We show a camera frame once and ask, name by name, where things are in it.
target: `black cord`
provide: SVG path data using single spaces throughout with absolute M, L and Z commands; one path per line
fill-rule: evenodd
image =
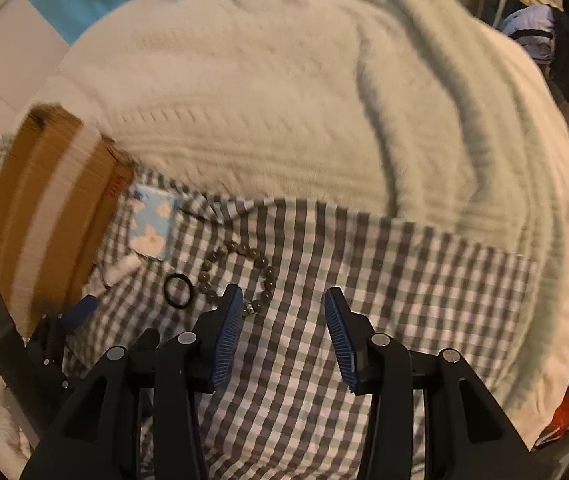
M 182 282 L 186 283 L 186 285 L 189 287 L 189 298 L 186 300 L 186 303 L 176 303 L 171 298 L 171 295 L 169 294 L 169 291 L 168 291 L 168 285 L 172 280 L 181 280 Z M 167 303 L 170 304 L 173 308 L 176 308 L 178 310 L 184 310 L 185 308 L 188 308 L 189 306 L 191 306 L 191 303 L 193 303 L 193 300 L 194 300 L 193 283 L 191 283 L 191 280 L 189 280 L 188 276 L 186 276 L 185 274 L 181 274 L 180 272 L 174 272 L 173 274 L 169 274 L 165 278 L 164 296 L 165 296 L 165 300 L 167 300 Z

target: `knit texture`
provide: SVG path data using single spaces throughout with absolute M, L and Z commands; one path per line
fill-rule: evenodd
M 194 189 L 323 200 L 532 260 L 496 391 L 517 418 L 569 309 L 569 155 L 551 159 L 543 136 L 566 153 L 569 140 L 532 62 L 492 34 L 456 0 L 135 0 L 78 40 L 36 100 Z M 557 123 L 542 130 L 540 115 Z M 554 406 L 536 409 L 533 433 Z

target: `cardboard box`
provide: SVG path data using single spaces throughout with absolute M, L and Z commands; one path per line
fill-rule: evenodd
M 80 299 L 132 179 L 95 127 L 58 107 L 26 118 L 0 172 L 0 292 L 21 335 Z

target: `checkered cloth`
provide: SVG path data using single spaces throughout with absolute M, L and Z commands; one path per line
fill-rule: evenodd
M 68 339 L 82 374 L 112 345 L 132 345 L 146 328 L 162 341 L 189 330 L 211 307 L 202 294 L 187 310 L 164 298 L 167 272 L 197 279 L 206 251 L 226 240 L 257 247 L 277 269 L 268 308 L 244 321 L 228 386 L 197 398 L 202 443 L 216 479 L 351 479 L 357 474 L 370 396 L 349 393 L 322 314 L 340 286 L 355 312 L 409 349 L 459 349 L 489 388 L 496 384 L 527 294 L 532 264 L 516 254 L 401 219 L 304 200 L 240 200 L 200 194 L 152 170 L 135 183 L 98 251 L 98 270 L 127 252 L 135 184 L 174 190 L 183 205 L 167 262 L 149 260 L 111 288 L 100 310 Z M 219 293 L 237 283 L 245 300 L 260 271 L 238 254 L 214 265 Z M 152 476 L 151 421 L 142 430 L 144 475 Z M 424 461 L 424 407 L 416 396 L 415 467 Z

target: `table leg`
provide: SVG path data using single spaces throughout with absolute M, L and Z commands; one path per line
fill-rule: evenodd
M 497 6 L 497 12 L 495 13 L 495 19 L 493 20 L 493 28 L 497 28 L 500 24 L 500 20 L 502 19 L 502 15 L 504 13 L 504 7 L 506 7 L 507 0 L 500 0 L 500 3 Z

